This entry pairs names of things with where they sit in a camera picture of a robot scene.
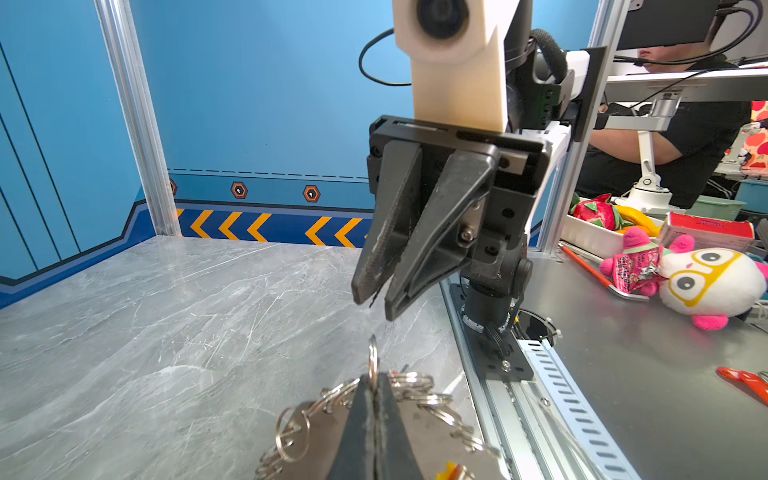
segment yellow chevron arrow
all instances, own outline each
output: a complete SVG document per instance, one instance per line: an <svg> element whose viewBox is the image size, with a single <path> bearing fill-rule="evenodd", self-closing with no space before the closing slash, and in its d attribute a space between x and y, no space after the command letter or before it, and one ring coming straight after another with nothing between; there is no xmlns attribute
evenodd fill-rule
<svg viewBox="0 0 768 480"><path fill-rule="evenodd" d="M239 238L235 237L235 234L230 232L230 227L232 227L232 224L235 223L235 220L242 215L243 212L232 212L230 216L227 217L227 219L224 221L224 223L221 224L221 227L219 227L219 231L227 236L230 240L239 240Z"/></svg>
<svg viewBox="0 0 768 480"><path fill-rule="evenodd" d="M341 227L341 230L336 232L336 235L334 235L334 237L339 239L339 242L341 242L343 246L347 248L355 248L355 246L352 245L352 242L347 240L346 235L349 232L351 232L353 228L357 227L357 224L360 223L361 221L362 221L362 218L351 219L349 222L346 223L345 226Z"/></svg>
<svg viewBox="0 0 768 480"><path fill-rule="evenodd" d="M203 226L203 223L205 223L205 220L208 220L208 217L210 217L213 212L213 210L203 210L203 213L201 213L197 220L195 220L194 223L192 223L190 226L192 231L200 235L201 238L210 238L210 235L205 233L201 227Z"/></svg>
<svg viewBox="0 0 768 480"><path fill-rule="evenodd" d="M266 222L266 219L271 217L272 214L261 214L259 215L259 218L256 219L255 222L253 222L250 227L248 227L248 233L253 236L258 242L266 242L266 238L259 233L259 227L264 225L264 222Z"/></svg>
<svg viewBox="0 0 768 480"><path fill-rule="evenodd" d="M309 237L309 239L312 240L312 243L315 245L325 245L323 241L317 237L316 234L320 231L321 228L325 226L326 223L328 223L328 220L330 219L331 217L321 217L320 220L315 222L315 224L306 231L305 235L307 235L307 237Z"/></svg>

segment black monitor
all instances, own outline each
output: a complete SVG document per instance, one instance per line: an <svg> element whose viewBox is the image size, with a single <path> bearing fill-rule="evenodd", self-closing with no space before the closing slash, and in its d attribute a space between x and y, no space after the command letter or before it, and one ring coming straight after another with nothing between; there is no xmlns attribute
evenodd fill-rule
<svg viewBox="0 0 768 480"><path fill-rule="evenodd" d="M707 39L720 0L632 0L618 50Z"/></svg>

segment toy dragon fruit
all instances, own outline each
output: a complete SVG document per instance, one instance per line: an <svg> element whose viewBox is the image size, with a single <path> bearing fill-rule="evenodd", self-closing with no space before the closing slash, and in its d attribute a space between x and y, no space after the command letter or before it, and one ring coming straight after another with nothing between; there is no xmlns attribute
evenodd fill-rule
<svg viewBox="0 0 768 480"><path fill-rule="evenodd" d="M624 226L618 210L608 203L611 194L601 195L594 200L585 200L571 208L571 215L585 222L594 223L609 230L619 230Z"/></svg>

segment red scissors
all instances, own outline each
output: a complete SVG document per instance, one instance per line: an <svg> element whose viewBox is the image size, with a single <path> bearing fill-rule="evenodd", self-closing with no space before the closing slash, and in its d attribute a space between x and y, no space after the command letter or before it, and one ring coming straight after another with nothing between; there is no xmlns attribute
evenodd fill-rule
<svg viewBox="0 0 768 480"><path fill-rule="evenodd" d="M729 380L746 383L746 386L750 387L765 403L768 403L768 382L766 382L768 381L768 372L743 372L721 366L717 369L717 373Z"/></svg>

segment gray marble surface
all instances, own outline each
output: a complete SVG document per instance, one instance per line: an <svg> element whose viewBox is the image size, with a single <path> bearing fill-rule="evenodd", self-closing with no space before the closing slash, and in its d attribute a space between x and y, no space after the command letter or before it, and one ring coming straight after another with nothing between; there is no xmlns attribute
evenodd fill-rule
<svg viewBox="0 0 768 480"><path fill-rule="evenodd" d="M462 366L439 289L389 323L352 302L358 255L155 237L0 310L0 478L251 480L276 415L365 372L372 333L442 391Z"/></svg>

